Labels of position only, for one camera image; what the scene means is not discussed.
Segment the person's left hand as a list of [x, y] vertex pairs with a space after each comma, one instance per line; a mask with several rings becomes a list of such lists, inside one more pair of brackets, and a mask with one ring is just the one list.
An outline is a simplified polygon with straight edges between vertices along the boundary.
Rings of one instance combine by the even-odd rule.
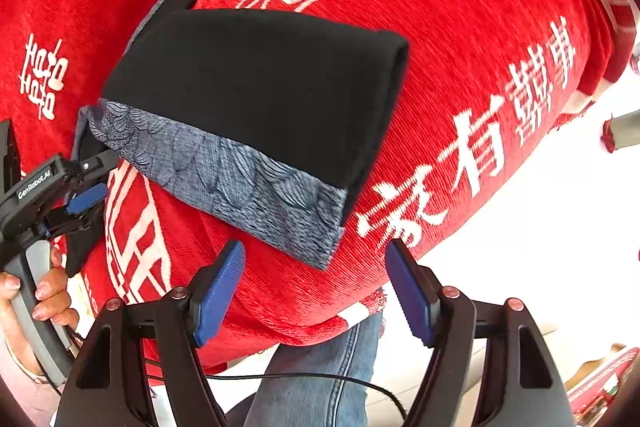
[[[58, 247], [50, 248], [50, 261], [51, 269], [36, 286], [36, 305], [32, 317], [36, 321], [51, 321], [56, 325], [77, 329], [79, 314], [72, 308], [72, 299], [67, 291], [68, 277]], [[11, 305], [20, 288], [21, 281], [15, 275], [1, 273], [1, 329], [8, 337], [17, 337], [22, 333]]]

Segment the person's left forearm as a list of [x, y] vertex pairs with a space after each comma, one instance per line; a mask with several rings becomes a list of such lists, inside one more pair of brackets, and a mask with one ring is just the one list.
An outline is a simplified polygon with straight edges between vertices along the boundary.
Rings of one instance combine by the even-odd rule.
[[18, 405], [36, 426], [52, 426], [58, 395], [38, 373], [30, 373], [12, 350], [11, 341], [23, 338], [11, 305], [1, 303], [1, 376]]

